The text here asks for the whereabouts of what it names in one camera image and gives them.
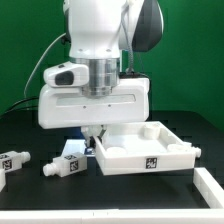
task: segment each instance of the black cable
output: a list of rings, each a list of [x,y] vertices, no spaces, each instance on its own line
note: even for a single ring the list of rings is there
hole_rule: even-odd
[[[38,100],[38,99],[39,99],[39,97],[37,97],[37,96],[33,96],[33,97],[25,98],[25,99],[23,99],[23,100],[19,100],[19,101],[17,101],[16,103],[14,103],[11,107],[9,107],[5,112],[7,112],[7,111],[11,111],[13,108],[15,108],[16,106],[18,106],[18,105],[20,105],[20,104],[22,104],[22,103],[26,103],[26,102],[28,102],[28,101]]]
[[[20,107],[20,108],[17,108],[17,109],[7,110],[3,114],[0,115],[0,118],[3,118],[5,115],[7,115],[11,112],[14,112],[14,111],[20,111],[20,110],[32,109],[32,108],[38,108],[38,106]]]

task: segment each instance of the white plastic part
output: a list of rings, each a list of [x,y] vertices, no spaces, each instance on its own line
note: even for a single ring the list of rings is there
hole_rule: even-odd
[[[51,88],[40,93],[43,128],[77,127],[145,121],[149,115],[149,80],[122,79],[109,96],[87,98],[81,88]]]
[[[89,136],[94,132],[88,130]],[[108,125],[95,156],[104,175],[194,168],[201,150],[180,140],[160,122]]]
[[[53,163],[43,167],[45,176],[57,174],[60,177],[68,176],[87,169],[87,157],[82,153],[61,156],[53,159]]]
[[[5,169],[5,172],[12,172],[22,168],[22,164],[30,161],[29,152],[17,153],[14,151],[0,155],[0,169]]]
[[[70,85],[57,85],[56,77],[65,72],[73,74],[73,83]],[[89,68],[86,65],[73,64],[66,62],[44,71],[44,81],[51,87],[75,87],[84,86],[89,82]]]
[[[194,184],[210,208],[224,209],[224,190],[205,168],[194,170]]]
[[[121,10],[126,0],[71,0],[71,58],[119,58]]]
[[[0,192],[5,186],[5,170],[0,169]]]

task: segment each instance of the white frame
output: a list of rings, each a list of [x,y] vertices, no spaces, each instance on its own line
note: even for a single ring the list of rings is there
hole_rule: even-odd
[[[205,168],[194,184],[211,209],[1,211],[0,224],[223,224],[224,190]]]

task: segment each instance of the black tabletop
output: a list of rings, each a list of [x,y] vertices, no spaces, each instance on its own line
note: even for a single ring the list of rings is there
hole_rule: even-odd
[[[196,167],[206,167],[224,187],[224,133],[193,112],[154,111],[184,141],[202,149]],[[82,139],[79,128],[44,130],[35,111],[0,120],[0,153],[28,151],[31,161],[6,174],[0,210],[208,208],[193,185],[193,170],[103,176],[95,158],[88,170],[64,178],[45,177],[42,168],[60,156],[67,139]]]

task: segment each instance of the small white block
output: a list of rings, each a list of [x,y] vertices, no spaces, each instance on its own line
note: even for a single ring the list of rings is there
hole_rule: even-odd
[[[87,157],[80,153],[63,155],[53,159],[53,163],[43,167],[45,176],[57,174],[60,177],[68,176],[87,169]]]
[[[4,186],[5,186],[5,170],[0,169],[0,192],[2,191]]]

